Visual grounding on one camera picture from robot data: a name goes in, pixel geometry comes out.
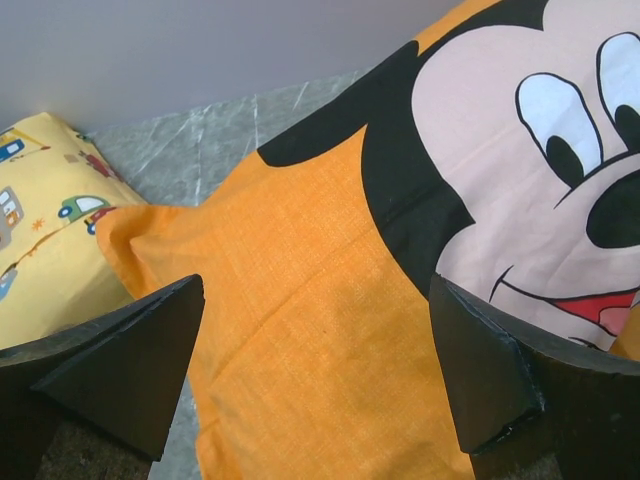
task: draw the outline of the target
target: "pillowcase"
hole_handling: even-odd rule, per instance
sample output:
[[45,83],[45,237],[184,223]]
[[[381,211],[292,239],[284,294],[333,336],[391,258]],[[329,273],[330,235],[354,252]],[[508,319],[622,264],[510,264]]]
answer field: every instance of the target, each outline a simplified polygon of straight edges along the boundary
[[201,207],[100,224],[134,296],[204,278],[189,375],[205,478],[473,478],[434,272],[634,353],[638,25],[634,0],[466,2]]
[[142,203],[93,144],[43,113],[0,133],[0,349],[131,302],[95,227]]

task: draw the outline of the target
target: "gray wall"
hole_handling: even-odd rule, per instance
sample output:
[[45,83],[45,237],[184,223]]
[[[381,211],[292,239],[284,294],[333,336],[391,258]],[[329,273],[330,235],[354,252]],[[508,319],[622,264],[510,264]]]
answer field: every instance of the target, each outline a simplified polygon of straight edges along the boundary
[[83,130],[373,65],[459,0],[9,0],[0,128]]

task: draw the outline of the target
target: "gray floor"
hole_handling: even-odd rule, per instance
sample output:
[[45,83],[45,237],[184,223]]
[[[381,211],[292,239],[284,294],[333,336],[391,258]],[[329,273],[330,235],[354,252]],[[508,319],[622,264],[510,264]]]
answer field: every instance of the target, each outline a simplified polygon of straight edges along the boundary
[[[93,135],[111,165],[148,202],[199,205],[249,152],[332,100],[365,70],[167,115]],[[195,405],[185,383],[152,480],[200,478]]]

